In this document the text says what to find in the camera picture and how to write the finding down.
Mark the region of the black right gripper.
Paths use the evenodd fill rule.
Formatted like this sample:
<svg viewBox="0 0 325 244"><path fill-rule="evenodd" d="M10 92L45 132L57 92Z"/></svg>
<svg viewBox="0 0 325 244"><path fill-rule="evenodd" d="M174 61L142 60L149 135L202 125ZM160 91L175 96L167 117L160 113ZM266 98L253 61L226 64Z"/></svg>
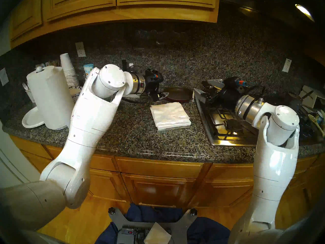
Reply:
<svg viewBox="0 0 325 244"><path fill-rule="evenodd" d="M240 93L236 89L224 87L225 84L222 79L207 80L207 82L216 88L221 88L219 91L216 88L210 91L210 104L221 105L227 109L235 109L237 101L240 99ZM208 97L208 93L200 89L193 89L193 101L196 104L199 102L203 104L209 103Z"/></svg>

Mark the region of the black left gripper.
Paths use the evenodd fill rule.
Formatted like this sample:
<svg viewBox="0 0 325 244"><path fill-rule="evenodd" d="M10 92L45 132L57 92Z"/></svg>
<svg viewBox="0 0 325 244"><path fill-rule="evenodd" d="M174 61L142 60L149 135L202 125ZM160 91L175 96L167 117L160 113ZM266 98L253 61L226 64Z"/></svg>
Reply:
<svg viewBox="0 0 325 244"><path fill-rule="evenodd" d="M159 92L159 84L163 80L145 80L145 94L152 98L154 102L159 102L161 98L166 98L169 92Z"/></svg>

